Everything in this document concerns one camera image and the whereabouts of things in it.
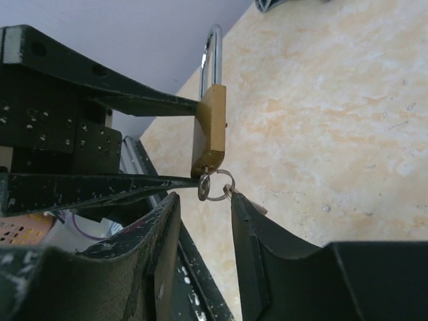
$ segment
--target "scratch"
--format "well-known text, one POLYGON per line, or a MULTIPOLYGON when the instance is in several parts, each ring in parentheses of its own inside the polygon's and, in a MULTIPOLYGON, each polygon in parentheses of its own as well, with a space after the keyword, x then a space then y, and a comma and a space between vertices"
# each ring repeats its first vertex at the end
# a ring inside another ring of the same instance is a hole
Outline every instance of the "scratch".
POLYGON ((408 124, 408 123, 409 123, 409 121, 408 121, 408 120, 406 120, 405 122, 402 122, 402 123, 400 123, 400 124, 397 124, 397 125, 395 125, 395 126, 390 127, 388 130, 394 129, 394 128, 399 127, 399 126, 402 126, 402 125, 406 125, 406 124, 408 124))

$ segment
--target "key ring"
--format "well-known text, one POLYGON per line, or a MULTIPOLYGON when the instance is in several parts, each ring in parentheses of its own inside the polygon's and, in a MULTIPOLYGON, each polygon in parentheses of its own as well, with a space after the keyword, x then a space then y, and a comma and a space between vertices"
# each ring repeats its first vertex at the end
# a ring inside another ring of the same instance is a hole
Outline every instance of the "key ring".
MULTIPOLYGON (((217 169, 216 171, 214 171, 214 173, 224 174, 224 175, 227 175, 228 177, 230 177, 232 180, 231 190, 235 189, 235 179, 233 178, 232 174, 229 171, 226 171, 225 169, 217 169)), ((205 173, 199 179, 199 186, 198 186, 198 198, 199 198, 199 200, 201 200, 201 201, 208 200, 208 201, 212 201, 212 202, 218 202, 218 201, 222 201, 222 200, 226 199, 227 198, 226 193, 224 193, 222 196, 218 196, 218 197, 209 197, 208 196, 209 195, 209 189, 211 187, 210 175, 205 173)))

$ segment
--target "beige tabletop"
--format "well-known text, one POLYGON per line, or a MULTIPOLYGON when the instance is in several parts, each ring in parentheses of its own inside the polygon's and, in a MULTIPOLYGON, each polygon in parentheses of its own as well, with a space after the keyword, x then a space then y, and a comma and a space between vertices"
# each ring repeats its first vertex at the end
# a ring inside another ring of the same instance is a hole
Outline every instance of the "beige tabletop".
MULTIPOLYGON (((197 99, 199 72, 180 96, 197 99)), ((428 1, 251 7, 223 44, 222 168, 267 216, 317 245, 428 239, 428 1)), ((188 177, 193 119, 141 141, 160 175, 188 177)), ((213 177, 220 194, 223 177, 213 177)), ((182 218, 238 320, 230 202, 179 191, 182 218)))

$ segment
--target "key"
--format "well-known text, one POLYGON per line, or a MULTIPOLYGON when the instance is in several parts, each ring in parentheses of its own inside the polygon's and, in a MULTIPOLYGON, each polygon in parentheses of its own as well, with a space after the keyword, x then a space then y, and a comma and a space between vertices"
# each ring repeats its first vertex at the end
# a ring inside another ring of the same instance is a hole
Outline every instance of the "key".
MULTIPOLYGON (((227 198, 229 200, 232 199, 232 192, 239 193, 239 191, 236 189, 236 187, 232 189, 232 185, 230 185, 230 184, 226 184, 223 187, 223 192, 225 192, 225 195, 227 196, 227 198)), ((264 208, 263 206, 261 206, 260 204, 254 203, 253 201, 250 201, 250 203, 255 207, 255 209, 257 209, 260 212, 260 214, 266 215, 268 213, 268 210, 266 208, 264 208)))

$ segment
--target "wire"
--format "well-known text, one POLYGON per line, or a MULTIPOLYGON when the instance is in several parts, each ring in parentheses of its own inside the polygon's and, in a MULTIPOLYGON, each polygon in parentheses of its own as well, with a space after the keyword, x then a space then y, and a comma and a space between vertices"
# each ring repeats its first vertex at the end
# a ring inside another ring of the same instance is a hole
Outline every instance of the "wire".
MULTIPOLYGON (((83 236, 83 237, 85 237, 85 238, 87 238, 87 239, 91 239, 92 241, 102 241, 102 240, 104 239, 104 237, 96 237, 96 236, 92 236, 92 235, 89 235, 89 234, 87 234, 87 233, 83 232, 83 231, 78 227, 78 224, 76 223, 76 216, 75 216, 73 213, 71 213, 71 214, 72 214, 72 222, 73 222, 73 226, 74 226, 74 228, 76 229, 76 231, 77 231, 81 236, 83 236)), ((65 216, 66 216, 66 212, 65 212, 65 211, 61 211, 61 216, 62 216, 63 218, 65 218, 65 216)))

